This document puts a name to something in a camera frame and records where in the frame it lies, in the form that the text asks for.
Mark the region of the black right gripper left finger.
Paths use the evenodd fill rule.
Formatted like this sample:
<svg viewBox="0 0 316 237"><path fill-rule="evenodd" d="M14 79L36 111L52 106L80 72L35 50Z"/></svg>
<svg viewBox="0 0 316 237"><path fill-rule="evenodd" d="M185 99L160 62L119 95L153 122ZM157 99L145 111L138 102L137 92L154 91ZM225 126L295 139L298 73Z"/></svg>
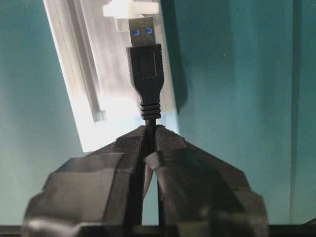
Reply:
<svg viewBox="0 0 316 237"><path fill-rule="evenodd" d="M50 173L27 207L26 237L129 237L142 222L145 127Z"/></svg>

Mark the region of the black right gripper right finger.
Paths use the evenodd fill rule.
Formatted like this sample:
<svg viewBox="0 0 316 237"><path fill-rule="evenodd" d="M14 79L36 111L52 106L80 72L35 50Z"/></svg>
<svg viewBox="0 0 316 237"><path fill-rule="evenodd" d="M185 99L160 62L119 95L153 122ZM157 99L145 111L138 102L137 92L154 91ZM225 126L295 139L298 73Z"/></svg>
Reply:
<svg viewBox="0 0 316 237"><path fill-rule="evenodd" d="M145 159L157 176L167 237L266 237L263 198L238 168L156 128L156 152Z"/></svg>

